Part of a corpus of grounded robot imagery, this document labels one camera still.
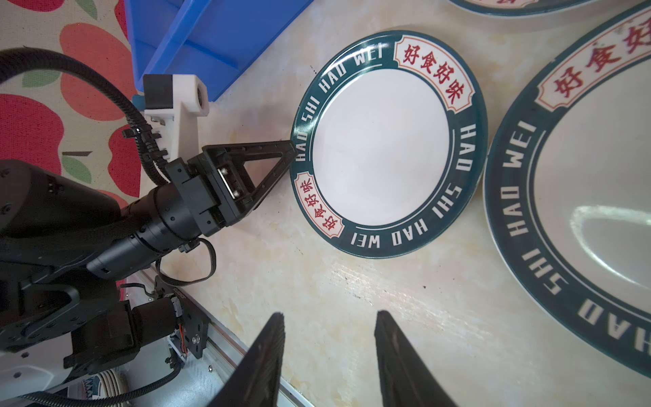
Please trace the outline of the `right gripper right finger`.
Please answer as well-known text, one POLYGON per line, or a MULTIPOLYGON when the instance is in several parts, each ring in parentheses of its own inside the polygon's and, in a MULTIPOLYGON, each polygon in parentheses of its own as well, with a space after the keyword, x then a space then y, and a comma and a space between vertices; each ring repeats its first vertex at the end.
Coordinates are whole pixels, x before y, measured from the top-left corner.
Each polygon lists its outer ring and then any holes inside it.
POLYGON ((392 315, 377 313, 376 355, 384 406, 455 406, 392 315))

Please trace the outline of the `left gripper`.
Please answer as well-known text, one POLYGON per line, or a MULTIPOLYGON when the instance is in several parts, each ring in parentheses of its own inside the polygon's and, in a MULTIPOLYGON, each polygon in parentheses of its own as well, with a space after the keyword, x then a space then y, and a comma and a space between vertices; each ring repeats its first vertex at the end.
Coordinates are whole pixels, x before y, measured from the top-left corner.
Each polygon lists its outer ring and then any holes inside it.
POLYGON ((202 154, 171 163, 172 181, 121 210, 141 222, 114 241, 86 269, 122 280, 167 254, 192 250, 203 237, 242 220, 286 174, 298 152, 289 140, 208 145, 202 154))

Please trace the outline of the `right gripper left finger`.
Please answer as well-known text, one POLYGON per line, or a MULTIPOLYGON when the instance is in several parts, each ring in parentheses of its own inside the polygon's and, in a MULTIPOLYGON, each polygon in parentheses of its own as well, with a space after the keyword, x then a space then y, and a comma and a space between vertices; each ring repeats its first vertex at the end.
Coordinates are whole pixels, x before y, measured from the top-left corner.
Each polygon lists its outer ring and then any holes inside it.
POLYGON ((274 313, 209 407, 276 407, 285 345, 284 315, 274 313))

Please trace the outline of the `white plate green rim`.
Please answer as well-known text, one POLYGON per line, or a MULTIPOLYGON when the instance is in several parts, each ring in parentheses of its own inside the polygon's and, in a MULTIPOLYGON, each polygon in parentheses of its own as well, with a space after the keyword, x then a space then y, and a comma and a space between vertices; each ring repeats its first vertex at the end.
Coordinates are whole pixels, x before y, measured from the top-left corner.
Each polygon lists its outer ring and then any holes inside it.
POLYGON ((528 17, 548 15, 591 3, 590 0, 451 0, 462 9, 479 15, 528 17))
POLYGON ((650 4, 571 44, 523 89, 486 162, 498 252, 559 325, 650 373, 650 4))
POLYGON ((314 231, 346 254, 391 259, 441 236, 471 201, 488 114, 458 52, 392 30, 348 45, 316 74, 291 139, 293 191, 314 231))

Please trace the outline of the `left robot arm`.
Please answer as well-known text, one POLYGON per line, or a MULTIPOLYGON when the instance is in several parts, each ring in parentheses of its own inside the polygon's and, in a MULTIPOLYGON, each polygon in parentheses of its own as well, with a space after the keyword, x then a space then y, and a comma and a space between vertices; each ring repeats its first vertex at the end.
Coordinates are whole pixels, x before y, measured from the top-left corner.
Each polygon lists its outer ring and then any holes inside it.
POLYGON ((158 270, 167 254, 208 245, 212 235, 254 211, 298 155, 289 140, 207 145, 191 158, 159 147, 159 134, 115 85, 91 67, 47 49, 7 49, 1 79, 59 71, 83 80, 123 112, 154 182, 121 207, 99 191, 20 159, 1 162, 1 403, 75 406, 62 388, 133 361, 169 339, 169 374, 128 393, 93 400, 128 403, 174 380, 201 359, 207 314, 159 273, 149 301, 120 296, 127 278, 158 270))

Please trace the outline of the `blue plastic bin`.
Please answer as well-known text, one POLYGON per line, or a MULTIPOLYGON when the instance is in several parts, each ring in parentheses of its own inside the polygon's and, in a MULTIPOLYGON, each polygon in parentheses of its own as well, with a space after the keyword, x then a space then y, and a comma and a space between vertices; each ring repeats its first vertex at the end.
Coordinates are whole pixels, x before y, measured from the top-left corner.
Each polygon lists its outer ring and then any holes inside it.
POLYGON ((147 75, 195 75, 216 101, 310 6, 304 0, 127 1, 135 87, 147 75))

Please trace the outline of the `aluminium front rail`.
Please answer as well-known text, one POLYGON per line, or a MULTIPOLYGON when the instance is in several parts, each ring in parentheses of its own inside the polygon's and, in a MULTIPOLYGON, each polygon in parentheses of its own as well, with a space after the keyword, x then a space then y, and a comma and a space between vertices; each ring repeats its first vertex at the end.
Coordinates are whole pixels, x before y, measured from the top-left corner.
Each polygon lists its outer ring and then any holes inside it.
MULTIPOLYGON (((128 278, 125 297, 132 305, 150 302, 148 292, 155 292, 156 276, 144 271, 128 278)), ((111 393, 125 393, 143 387, 167 375, 163 359, 170 351, 179 354, 183 362, 180 375, 158 390, 128 401, 130 406, 208 406, 235 371, 252 344, 244 344, 232 331, 219 322, 188 293, 186 295, 210 318, 208 344, 201 360, 191 354, 184 356, 173 343, 176 334, 159 339, 143 348, 136 359, 101 373, 102 387, 111 393)), ((277 406, 309 406, 310 401, 281 377, 277 406)))

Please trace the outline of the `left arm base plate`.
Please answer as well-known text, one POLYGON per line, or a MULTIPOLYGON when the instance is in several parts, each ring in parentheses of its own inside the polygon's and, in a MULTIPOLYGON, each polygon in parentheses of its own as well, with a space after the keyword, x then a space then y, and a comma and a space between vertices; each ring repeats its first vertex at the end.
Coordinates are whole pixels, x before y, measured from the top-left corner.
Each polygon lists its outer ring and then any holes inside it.
POLYGON ((203 358, 208 344, 210 318, 180 288, 164 283, 160 276, 154 280, 154 290, 160 297, 171 297, 175 306, 179 327, 173 343, 184 356, 191 354, 195 359, 203 358))

